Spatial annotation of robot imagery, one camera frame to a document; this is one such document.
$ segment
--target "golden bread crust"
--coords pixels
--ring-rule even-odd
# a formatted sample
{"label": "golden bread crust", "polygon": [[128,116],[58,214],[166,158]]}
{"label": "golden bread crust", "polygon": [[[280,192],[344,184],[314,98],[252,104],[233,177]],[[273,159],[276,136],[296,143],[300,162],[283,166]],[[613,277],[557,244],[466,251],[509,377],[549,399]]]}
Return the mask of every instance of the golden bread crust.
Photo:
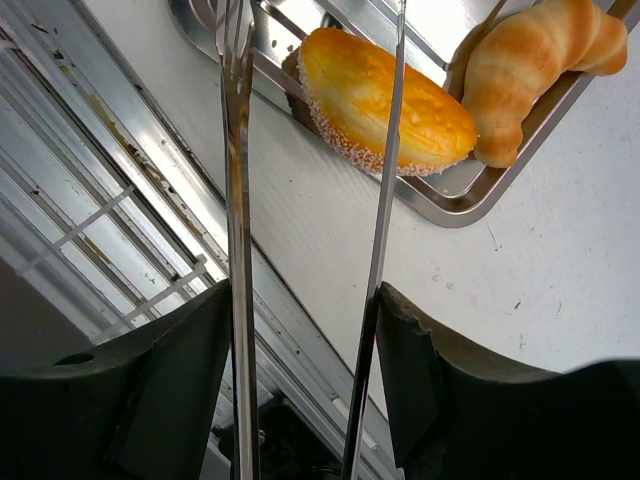
{"label": "golden bread crust", "polygon": [[[395,58],[338,29],[320,28],[300,47],[298,69],[322,137],[358,168],[381,172]],[[469,113],[407,65],[400,120],[399,175],[427,175],[466,158],[477,134]]]}
{"label": "golden bread crust", "polygon": [[627,30],[592,0],[547,0],[491,30],[471,53],[462,105],[478,129],[474,154],[507,168],[534,101],[567,70],[611,75],[627,61]]}

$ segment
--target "tray rim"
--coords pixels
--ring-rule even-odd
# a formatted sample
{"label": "tray rim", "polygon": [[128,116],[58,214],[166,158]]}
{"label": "tray rim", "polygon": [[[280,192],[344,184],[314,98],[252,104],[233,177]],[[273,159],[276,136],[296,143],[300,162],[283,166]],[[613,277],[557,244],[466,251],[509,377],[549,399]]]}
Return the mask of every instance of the tray rim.
{"label": "tray rim", "polygon": [[[215,46],[212,34],[199,22],[192,9],[190,14],[191,18],[188,18],[189,12],[184,9],[184,4],[188,3],[191,6],[193,1],[194,0],[167,0],[172,13],[172,20],[180,35],[188,43],[195,46],[200,52],[202,52],[204,55],[218,64],[219,60],[217,58],[217,55],[214,53]],[[331,0],[313,1],[317,3],[321,8],[325,9],[332,16],[337,18],[338,21],[345,18],[343,12],[339,11]],[[383,11],[377,11],[381,15],[385,15]],[[613,0],[610,3],[610,8],[607,9],[607,13],[620,18],[627,27],[627,31],[631,33],[631,31],[637,25],[638,21],[640,21],[640,1]],[[361,32],[359,30],[357,30],[355,33],[361,35]],[[437,62],[433,58],[433,55],[437,54],[435,54],[431,50],[429,52],[423,53],[426,57],[433,61],[434,64],[440,66],[440,62]],[[286,90],[288,93],[304,101],[301,94],[300,85],[289,75],[287,75],[271,59],[269,59],[263,52],[257,49],[255,50],[254,54],[254,69],[257,73],[257,75],[254,74],[254,92],[260,95],[260,97],[264,98],[270,104],[274,105],[280,110],[283,110],[284,113],[293,118],[300,126],[305,127],[292,116],[291,109],[286,100],[284,102],[278,102],[273,95],[270,95],[268,93],[268,91],[264,91],[269,90],[268,87],[264,88],[266,80],[267,84],[271,84],[272,86],[276,86],[278,89],[280,89],[280,91],[283,93],[283,98],[284,91]],[[476,179],[468,185],[464,193],[460,194],[457,197],[448,198],[442,195],[421,177],[397,177],[395,183],[395,194],[418,214],[439,227],[447,229],[458,229],[473,225],[474,223],[481,220],[485,215],[487,215],[497,204],[497,202],[502,198],[513,181],[517,178],[520,172],[522,172],[531,158],[535,155],[535,153],[542,146],[551,132],[560,123],[562,118],[566,115],[569,109],[578,100],[580,95],[582,95],[582,93],[594,78],[594,75],[584,72],[565,72],[563,75],[561,75],[559,81],[556,82],[556,84],[554,84],[554,86],[551,87],[549,91],[553,90],[561,80],[564,83],[567,83],[567,85],[564,87],[564,90],[560,92],[560,98],[552,106],[550,113],[542,120],[542,122],[540,122],[539,125],[537,125],[537,127],[531,133],[530,137],[520,147],[518,159],[513,166],[507,169],[494,169],[491,167],[483,166]],[[330,148],[326,143],[322,143],[326,148]],[[436,203],[437,200],[429,198],[427,194],[425,194],[425,192],[420,190],[420,187],[422,187],[423,189],[428,189],[430,190],[430,193],[432,193],[433,197],[439,197],[440,199],[445,199],[445,201],[455,202],[459,199],[462,199],[466,195],[466,193],[476,184],[476,182],[478,182],[478,178],[483,175],[485,171],[490,172],[497,178],[493,181],[491,186],[482,196],[479,196],[470,205],[460,210],[443,208]],[[365,175],[373,177],[375,181],[379,182],[379,175]]]}

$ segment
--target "white surface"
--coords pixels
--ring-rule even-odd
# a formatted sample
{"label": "white surface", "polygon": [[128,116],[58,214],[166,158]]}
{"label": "white surface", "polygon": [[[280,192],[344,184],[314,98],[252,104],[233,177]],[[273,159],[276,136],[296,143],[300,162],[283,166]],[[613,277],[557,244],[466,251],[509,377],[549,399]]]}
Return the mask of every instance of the white surface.
{"label": "white surface", "polygon": [[[145,87],[223,185],[212,62],[166,0],[86,0]],[[385,279],[423,310],[518,360],[569,370],[640,357],[640,32],[596,79],[485,219],[431,225],[394,203]],[[353,368],[378,185],[259,98],[252,101],[253,233]],[[377,363],[371,395],[384,399]]]}

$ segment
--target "metal tray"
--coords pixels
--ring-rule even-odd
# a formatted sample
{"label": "metal tray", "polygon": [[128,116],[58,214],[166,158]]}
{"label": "metal tray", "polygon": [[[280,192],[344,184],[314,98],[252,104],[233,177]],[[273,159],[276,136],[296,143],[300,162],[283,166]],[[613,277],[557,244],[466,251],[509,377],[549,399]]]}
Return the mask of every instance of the metal tray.
{"label": "metal tray", "polygon": [[[218,61],[213,35],[198,15],[213,0],[168,0],[178,29]],[[408,2],[407,63],[460,98],[465,58],[485,25],[522,10],[532,0],[441,0]],[[597,0],[631,31],[640,19],[637,0]],[[395,0],[255,0],[254,90],[291,115],[286,94],[302,99],[300,85],[281,68],[305,35],[320,26],[340,26],[393,51]],[[396,192],[436,225],[460,228],[482,218],[522,171],[592,80],[567,72],[538,99],[523,122],[524,141],[515,165],[506,170],[465,160],[442,174],[399,177]]]}

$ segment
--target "metal rack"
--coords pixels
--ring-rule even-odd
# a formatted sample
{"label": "metal rack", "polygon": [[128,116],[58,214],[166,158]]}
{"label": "metal rack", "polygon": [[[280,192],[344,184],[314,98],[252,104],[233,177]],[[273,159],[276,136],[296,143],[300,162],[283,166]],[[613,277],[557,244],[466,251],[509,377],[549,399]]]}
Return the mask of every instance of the metal rack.
{"label": "metal rack", "polygon": [[[0,252],[93,343],[227,277],[216,185],[81,2],[0,1]],[[285,395],[341,453],[352,378],[254,248],[258,401]],[[230,362],[214,426],[232,421]],[[367,412],[364,479],[400,478]],[[210,447],[217,439],[212,436]]]}

